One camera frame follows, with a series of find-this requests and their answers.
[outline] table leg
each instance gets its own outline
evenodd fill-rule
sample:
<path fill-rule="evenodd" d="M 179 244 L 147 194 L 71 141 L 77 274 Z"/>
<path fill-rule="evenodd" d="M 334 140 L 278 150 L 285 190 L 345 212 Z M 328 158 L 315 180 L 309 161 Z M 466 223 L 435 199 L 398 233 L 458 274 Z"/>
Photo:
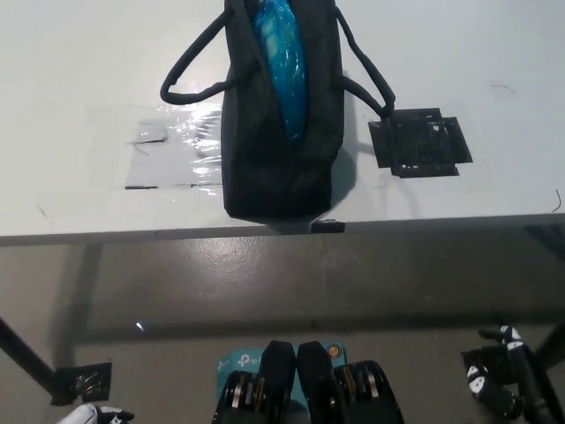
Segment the table leg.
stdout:
<path fill-rule="evenodd" d="M 53 397 L 54 405 L 68 405 L 77 398 L 75 389 L 41 360 L 1 318 L 0 348 Z"/>
<path fill-rule="evenodd" d="M 544 369 L 565 360 L 565 323 L 555 326 L 536 351 L 536 358 Z"/>

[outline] blue object in bag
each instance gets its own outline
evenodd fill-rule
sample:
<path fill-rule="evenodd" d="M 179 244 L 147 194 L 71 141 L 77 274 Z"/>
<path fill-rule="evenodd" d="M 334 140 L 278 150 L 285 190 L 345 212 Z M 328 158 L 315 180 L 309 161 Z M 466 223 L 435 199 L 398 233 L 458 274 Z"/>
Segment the blue object in bag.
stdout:
<path fill-rule="evenodd" d="M 261 0 L 253 24 L 267 59 L 287 139 L 302 143 L 306 122 L 306 62 L 288 0 Z"/>

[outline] black strap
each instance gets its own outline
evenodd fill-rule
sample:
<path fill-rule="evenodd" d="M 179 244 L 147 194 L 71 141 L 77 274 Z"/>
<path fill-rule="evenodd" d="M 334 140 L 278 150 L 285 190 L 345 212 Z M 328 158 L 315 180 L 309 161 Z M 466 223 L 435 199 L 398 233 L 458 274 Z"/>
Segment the black strap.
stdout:
<path fill-rule="evenodd" d="M 248 79 L 257 69 L 256 66 L 250 67 L 241 75 L 234 75 L 224 82 L 216 82 L 213 86 L 206 88 L 204 91 L 195 94 L 181 95 L 179 93 L 170 93 L 169 90 L 172 86 L 177 84 L 178 79 L 190 66 L 192 61 L 197 55 L 218 35 L 220 31 L 228 24 L 234 12 L 231 9 L 224 11 L 218 18 L 204 30 L 196 41 L 189 47 L 186 52 L 178 59 L 177 63 L 170 70 L 169 75 L 162 83 L 161 98 L 164 102 L 169 104 L 184 105 L 196 102 L 203 102 L 204 100 L 217 95 L 222 91 L 229 90 L 240 82 Z"/>
<path fill-rule="evenodd" d="M 374 100 L 374 98 L 369 94 L 367 90 L 361 87 L 357 82 L 353 81 L 352 79 L 343 75 L 342 77 L 342 84 L 343 89 L 349 91 L 363 102 L 367 103 L 371 109 L 373 109 L 377 115 L 380 117 L 390 117 L 392 112 L 395 110 L 395 100 L 396 96 L 393 93 L 392 89 L 385 81 L 385 79 L 380 75 L 379 70 L 377 67 L 371 62 L 371 59 L 367 57 L 363 51 L 359 48 L 357 43 L 355 42 L 355 37 L 351 32 L 350 26 L 347 25 L 347 21 L 342 15 L 342 11 L 339 8 L 335 7 L 335 15 L 337 16 L 337 21 L 340 23 L 343 29 L 343 33 L 345 34 L 345 38 L 347 39 L 347 43 L 350 45 L 353 53 L 359 59 L 369 77 L 373 81 L 374 85 L 377 86 L 379 89 L 380 95 L 382 95 L 383 100 L 385 101 L 385 106 L 382 107 L 380 104 Z"/>

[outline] concrete floor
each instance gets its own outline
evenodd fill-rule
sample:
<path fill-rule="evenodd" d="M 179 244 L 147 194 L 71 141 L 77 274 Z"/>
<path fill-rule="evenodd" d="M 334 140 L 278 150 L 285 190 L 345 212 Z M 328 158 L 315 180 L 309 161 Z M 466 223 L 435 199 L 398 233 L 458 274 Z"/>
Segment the concrete floor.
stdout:
<path fill-rule="evenodd" d="M 272 338 L 378 360 L 407 423 L 493 422 L 459 352 L 496 313 L 536 345 L 565 311 L 565 263 L 521 229 L 15 247 L 0 270 L 2 317 L 52 365 L 111 359 L 109 403 L 138 424 L 210 422 L 216 362 Z M 2 422 L 70 411 L 0 370 Z M 565 401 L 565 366 L 551 376 Z"/>

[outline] table surface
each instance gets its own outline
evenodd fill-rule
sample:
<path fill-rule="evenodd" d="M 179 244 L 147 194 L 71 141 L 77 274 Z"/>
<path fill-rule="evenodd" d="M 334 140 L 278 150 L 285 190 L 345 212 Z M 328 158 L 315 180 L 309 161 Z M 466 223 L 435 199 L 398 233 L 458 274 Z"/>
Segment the table surface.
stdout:
<path fill-rule="evenodd" d="M 0 243 L 221 237 L 293 232 L 229 218 L 221 188 L 125 191 L 132 150 L 104 110 L 156 106 L 159 87 L 222 0 L 54 0 L 0 5 Z M 347 98 L 334 208 L 320 220 L 370 231 L 393 223 L 562 223 L 565 3 L 560 0 L 338 1 L 397 109 L 457 117 L 473 163 L 459 177 L 379 169 L 367 122 Z M 370 80 L 343 42 L 344 70 Z M 223 36 L 181 86 L 223 80 Z"/>

